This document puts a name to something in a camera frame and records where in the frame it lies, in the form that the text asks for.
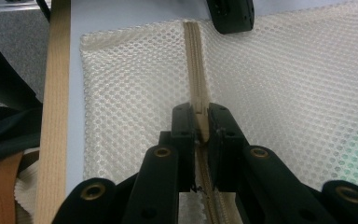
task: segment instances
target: black cloth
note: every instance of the black cloth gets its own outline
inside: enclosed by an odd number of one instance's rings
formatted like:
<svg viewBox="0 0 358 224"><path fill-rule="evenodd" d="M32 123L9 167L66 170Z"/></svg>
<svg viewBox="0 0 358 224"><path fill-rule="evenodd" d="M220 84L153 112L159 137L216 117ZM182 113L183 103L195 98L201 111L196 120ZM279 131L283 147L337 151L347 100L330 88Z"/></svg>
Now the black cloth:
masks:
<svg viewBox="0 0 358 224"><path fill-rule="evenodd" d="M42 108L26 111L0 107L0 159L39 147Z"/></svg>

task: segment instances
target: white surface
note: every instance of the white surface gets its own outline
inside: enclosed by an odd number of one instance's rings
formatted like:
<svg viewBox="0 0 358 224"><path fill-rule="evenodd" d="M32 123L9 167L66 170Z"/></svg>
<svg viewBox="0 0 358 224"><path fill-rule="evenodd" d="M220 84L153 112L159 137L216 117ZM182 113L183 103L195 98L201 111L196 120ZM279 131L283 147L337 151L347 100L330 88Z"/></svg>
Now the white surface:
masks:
<svg viewBox="0 0 358 224"><path fill-rule="evenodd" d="M278 3L272 0L255 0L254 5L257 16L309 7L321 7L338 2L345 1L282 0ZM85 106L83 70L79 52L80 37L89 32L115 30L155 21L179 18L209 18L206 0L78 0L72 1L71 9L67 193L83 180Z"/></svg>

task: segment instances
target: beige fabric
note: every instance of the beige fabric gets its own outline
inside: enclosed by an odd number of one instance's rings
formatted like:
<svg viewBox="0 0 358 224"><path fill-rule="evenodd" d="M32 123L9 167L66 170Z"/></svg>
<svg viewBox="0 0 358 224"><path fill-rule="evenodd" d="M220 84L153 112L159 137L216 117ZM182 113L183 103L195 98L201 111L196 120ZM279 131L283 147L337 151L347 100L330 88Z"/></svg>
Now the beige fabric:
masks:
<svg viewBox="0 0 358 224"><path fill-rule="evenodd" d="M38 164L39 162L36 161L19 173L14 187L16 202L30 215L31 220L34 220L34 210L36 208Z"/></svg>

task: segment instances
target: gray carpet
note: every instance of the gray carpet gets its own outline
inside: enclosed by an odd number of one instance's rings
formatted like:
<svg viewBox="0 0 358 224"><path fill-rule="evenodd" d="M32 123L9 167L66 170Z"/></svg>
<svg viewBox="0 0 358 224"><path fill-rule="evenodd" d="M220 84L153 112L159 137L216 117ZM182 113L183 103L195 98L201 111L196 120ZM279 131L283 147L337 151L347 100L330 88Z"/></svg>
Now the gray carpet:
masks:
<svg viewBox="0 0 358 224"><path fill-rule="evenodd" d="M0 12L0 50L41 102L47 49L48 22L40 10Z"/></svg>

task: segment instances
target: black object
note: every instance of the black object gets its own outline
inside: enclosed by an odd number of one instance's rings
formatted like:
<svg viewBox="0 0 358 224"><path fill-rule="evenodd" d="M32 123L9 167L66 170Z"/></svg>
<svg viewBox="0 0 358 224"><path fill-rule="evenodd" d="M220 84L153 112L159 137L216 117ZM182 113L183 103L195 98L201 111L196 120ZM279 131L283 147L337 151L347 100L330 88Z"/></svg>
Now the black object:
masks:
<svg viewBox="0 0 358 224"><path fill-rule="evenodd" d="M207 0L214 28L221 34L251 31L255 22L253 0Z"/></svg>
<svg viewBox="0 0 358 224"><path fill-rule="evenodd" d="M309 188L272 150L250 146L227 108L210 104L208 114L213 187L236 192L243 222L358 223L358 186L329 181L322 192ZM110 181L102 186L103 179L84 181L53 223L177 223L178 193L194 186L195 144L188 141L197 138L190 115L189 104L177 106L172 131L161 132L158 146L147 150L138 175L116 187ZM184 143L178 145L179 136Z"/></svg>
<svg viewBox="0 0 358 224"><path fill-rule="evenodd" d="M48 4L45 0L36 0L36 3L39 5L40 10L43 12L43 15L45 15L46 20L50 22L50 9L48 8Z"/></svg>
<svg viewBox="0 0 358 224"><path fill-rule="evenodd" d="M0 159L39 147L42 108L17 111L0 107Z"/></svg>
<svg viewBox="0 0 358 224"><path fill-rule="evenodd" d="M41 107L34 91L21 79L0 52L0 103L17 110Z"/></svg>

